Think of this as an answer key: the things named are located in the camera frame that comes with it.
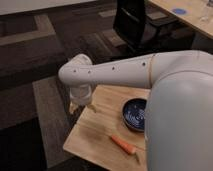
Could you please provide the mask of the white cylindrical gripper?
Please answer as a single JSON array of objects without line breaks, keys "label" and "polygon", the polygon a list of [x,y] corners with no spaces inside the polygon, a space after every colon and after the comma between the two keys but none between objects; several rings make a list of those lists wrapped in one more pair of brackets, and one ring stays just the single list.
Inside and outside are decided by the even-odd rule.
[{"label": "white cylindrical gripper", "polygon": [[90,85],[81,85],[78,87],[70,88],[70,99],[71,103],[69,105],[69,113],[74,114],[75,110],[78,108],[78,105],[85,106],[91,109],[93,112],[97,112],[93,104],[89,104],[92,101],[92,89]]}]

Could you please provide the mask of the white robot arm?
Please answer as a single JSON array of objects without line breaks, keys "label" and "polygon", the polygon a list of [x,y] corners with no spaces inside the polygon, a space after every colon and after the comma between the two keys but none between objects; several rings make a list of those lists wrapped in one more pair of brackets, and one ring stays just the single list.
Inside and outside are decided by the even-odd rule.
[{"label": "white robot arm", "polygon": [[93,85],[148,89],[148,171],[213,171],[213,54],[160,52],[102,64],[78,54],[58,76],[79,103]]}]

